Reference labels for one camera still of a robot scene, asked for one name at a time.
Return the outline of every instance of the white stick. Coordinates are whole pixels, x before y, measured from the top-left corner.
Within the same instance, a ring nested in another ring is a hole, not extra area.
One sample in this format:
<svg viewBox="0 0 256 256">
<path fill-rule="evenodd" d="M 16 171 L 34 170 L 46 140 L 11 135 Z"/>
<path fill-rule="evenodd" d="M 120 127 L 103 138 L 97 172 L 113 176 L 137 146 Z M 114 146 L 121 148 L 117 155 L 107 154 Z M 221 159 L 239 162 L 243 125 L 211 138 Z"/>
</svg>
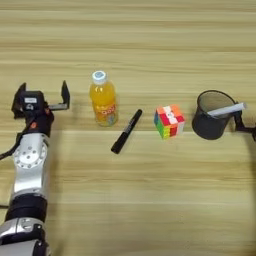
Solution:
<svg viewBox="0 0 256 256">
<path fill-rule="evenodd" d="M 220 115 L 226 115 L 226 114 L 238 112 L 238 111 L 241 111 L 246 108 L 247 108 L 246 103 L 239 103 L 239 104 L 235 104 L 233 106 L 211 110 L 211 111 L 207 112 L 207 114 L 210 116 L 220 116 Z"/>
</svg>

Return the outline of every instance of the plastic bottle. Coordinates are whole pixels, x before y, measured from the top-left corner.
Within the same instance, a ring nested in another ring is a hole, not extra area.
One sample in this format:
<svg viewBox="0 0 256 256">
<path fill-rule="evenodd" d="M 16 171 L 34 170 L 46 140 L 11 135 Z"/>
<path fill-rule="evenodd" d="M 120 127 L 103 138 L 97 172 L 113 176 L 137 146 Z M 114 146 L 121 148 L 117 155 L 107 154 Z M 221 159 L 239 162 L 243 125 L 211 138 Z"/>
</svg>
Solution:
<svg viewBox="0 0 256 256">
<path fill-rule="evenodd" d="M 104 71 L 94 72 L 92 79 L 90 98 L 96 122 L 101 126 L 111 126 L 117 121 L 114 85 L 108 81 L 107 74 Z"/>
</svg>

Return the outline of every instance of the colorful cube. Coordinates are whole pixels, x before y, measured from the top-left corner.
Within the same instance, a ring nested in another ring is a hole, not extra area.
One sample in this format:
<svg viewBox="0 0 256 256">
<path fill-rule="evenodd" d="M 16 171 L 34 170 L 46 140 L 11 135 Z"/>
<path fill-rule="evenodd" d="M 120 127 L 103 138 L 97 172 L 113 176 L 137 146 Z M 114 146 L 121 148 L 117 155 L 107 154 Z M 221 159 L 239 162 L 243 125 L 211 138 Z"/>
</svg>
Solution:
<svg viewBox="0 0 256 256">
<path fill-rule="evenodd" d="M 177 105 L 156 109 L 154 123 L 163 139 L 182 133 L 185 119 Z"/>
</svg>

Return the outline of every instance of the black marker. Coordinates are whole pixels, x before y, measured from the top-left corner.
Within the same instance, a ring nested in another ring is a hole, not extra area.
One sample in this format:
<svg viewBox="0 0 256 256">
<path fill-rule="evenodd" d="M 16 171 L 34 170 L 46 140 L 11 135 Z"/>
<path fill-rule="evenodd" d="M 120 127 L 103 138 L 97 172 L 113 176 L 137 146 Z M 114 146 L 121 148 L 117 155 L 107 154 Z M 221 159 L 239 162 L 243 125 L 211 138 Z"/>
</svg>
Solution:
<svg viewBox="0 0 256 256">
<path fill-rule="evenodd" d="M 135 115 L 133 116 L 133 118 L 131 119 L 131 121 L 129 122 L 129 124 L 127 125 L 127 127 L 125 128 L 125 130 L 122 132 L 122 134 L 118 138 L 118 140 L 114 143 L 113 147 L 111 148 L 112 152 L 119 154 L 124 143 L 126 142 L 127 138 L 129 137 L 131 131 L 133 130 L 134 126 L 140 119 L 141 114 L 142 114 L 142 110 L 138 109 L 137 112 L 135 113 Z"/>
</svg>

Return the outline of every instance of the white bottle cap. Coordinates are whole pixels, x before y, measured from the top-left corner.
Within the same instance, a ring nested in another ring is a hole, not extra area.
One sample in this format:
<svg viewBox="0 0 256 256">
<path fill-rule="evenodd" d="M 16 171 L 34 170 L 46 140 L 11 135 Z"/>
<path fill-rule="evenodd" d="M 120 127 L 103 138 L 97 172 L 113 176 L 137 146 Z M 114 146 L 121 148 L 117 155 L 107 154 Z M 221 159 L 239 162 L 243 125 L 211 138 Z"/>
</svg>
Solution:
<svg viewBox="0 0 256 256">
<path fill-rule="evenodd" d="M 103 85 L 107 82 L 107 74 L 104 71 L 96 71 L 92 74 L 92 80 L 97 85 Z"/>
</svg>

